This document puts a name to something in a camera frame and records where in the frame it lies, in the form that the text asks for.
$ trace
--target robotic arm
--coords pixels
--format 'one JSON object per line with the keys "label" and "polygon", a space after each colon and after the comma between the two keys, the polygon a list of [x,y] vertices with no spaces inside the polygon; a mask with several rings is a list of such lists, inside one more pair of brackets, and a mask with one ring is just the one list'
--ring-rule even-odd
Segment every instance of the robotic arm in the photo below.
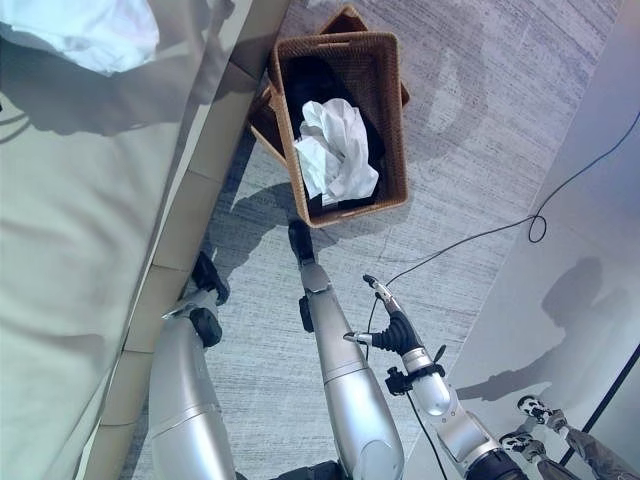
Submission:
{"label": "robotic arm", "polygon": [[406,375],[389,369],[387,386],[393,395],[410,390],[451,461],[467,480],[521,480],[527,477],[502,450],[500,444],[471,412],[466,411],[456,391],[444,380],[444,369],[432,359],[413,325],[389,289],[370,275],[364,280],[376,292],[390,317],[389,327],[380,333],[349,332],[350,342],[390,350],[402,358]]}

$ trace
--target white towel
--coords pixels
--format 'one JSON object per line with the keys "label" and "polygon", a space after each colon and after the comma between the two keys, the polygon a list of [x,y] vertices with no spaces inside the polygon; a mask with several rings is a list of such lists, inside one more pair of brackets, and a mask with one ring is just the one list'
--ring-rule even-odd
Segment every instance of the white towel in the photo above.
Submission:
{"label": "white towel", "polygon": [[146,0],[0,0],[0,36],[103,75],[148,62],[159,40]]}

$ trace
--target black joint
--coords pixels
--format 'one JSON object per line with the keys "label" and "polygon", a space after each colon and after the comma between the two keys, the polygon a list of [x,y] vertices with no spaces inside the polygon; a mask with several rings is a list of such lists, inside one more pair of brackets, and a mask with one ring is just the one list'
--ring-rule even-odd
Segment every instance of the black joint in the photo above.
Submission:
{"label": "black joint", "polygon": [[205,348],[213,347],[220,343],[222,339],[222,327],[209,309],[194,308],[189,313],[189,319]]}
{"label": "black joint", "polygon": [[389,327],[384,332],[373,334],[372,345],[401,356],[422,347],[409,319],[401,311],[391,313]]}
{"label": "black joint", "polygon": [[474,462],[467,471],[467,480],[527,480],[520,467],[502,449],[489,452]]}
{"label": "black joint", "polygon": [[376,280],[376,277],[373,277],[373,276],[368,275],[368,274],[366,274],[366,273],[362,276],[362,279],[363,279],[365,282],[367,282],[367,283],[369,284],[369,286],[370,286],[370,287],[373,287],[374,282],[376,282],[376,281],[377,281],[377,280]]}
{"label": "black joint", "polygon": [[220,278],[213,262],[204,252],[200,252],[198,255],[193,272],[191,272],[191,278],[199,289],[218,292],[217,305],[222,305],[229,298],[229,286]]}
{"label": "black joint", "polygon": [[313,321],[311,320],[311,312],[309,311],[309,299],[302,297],[298,300],[300,307],[300,318],[302,318],[302,326],[305,332],[313,333]]}
{"label": "black joint", "polygon": [[387,370],[387,373],[389,374],[389,377],[384,381],[384,383],[387,384],[387,388],[391,395],[404,395],[413,388],[411,386],[410,378],[404,373],[398,371],[396,367],[391,367]]}

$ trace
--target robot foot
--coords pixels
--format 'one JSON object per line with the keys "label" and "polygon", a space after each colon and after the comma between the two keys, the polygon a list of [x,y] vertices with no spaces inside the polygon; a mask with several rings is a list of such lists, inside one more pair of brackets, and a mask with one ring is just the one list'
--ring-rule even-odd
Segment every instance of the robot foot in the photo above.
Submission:
{"label": "robot foot", "polygon": [[289,243],[299,265],[315,262],[309,227],[302,220],[289,224]]}
{"label": "robot foot", "polygon": [[518,400],[518,410],[528,417],[535,418],[539,424],[544,425],[553,412],[542,400],[535,395],[525,395]]}
{"label": "robot foot", "polygon": [[533,441],[533,437],[526,432],[511,432],[500,437],[500,445],[510,452],[523,452]]}
{"label": "robot foot", "polygon": [[500,438],[502,448],[521,453],[527,462],[533,463],[538,457],[544,458],[547,451],[540,440],[535,440],[526,432],[511,432]]}

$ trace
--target white cloth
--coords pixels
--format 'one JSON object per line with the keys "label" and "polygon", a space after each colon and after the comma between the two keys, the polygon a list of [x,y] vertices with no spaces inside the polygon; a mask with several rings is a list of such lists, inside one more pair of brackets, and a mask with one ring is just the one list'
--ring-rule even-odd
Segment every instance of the white cloth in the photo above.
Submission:
{"label": "white cloth", "polygon": [[158,25],[146,0],[0,0],[0,36],[103,75],[151,60]]}
{"label": "white cloth", "polygon": [[313,198],[322,204],[371,196],[378,172],[369,166],[367,131],[360,110],[341,98],[324,104],[307,102],[304,122],[295,142],[302,177]]}

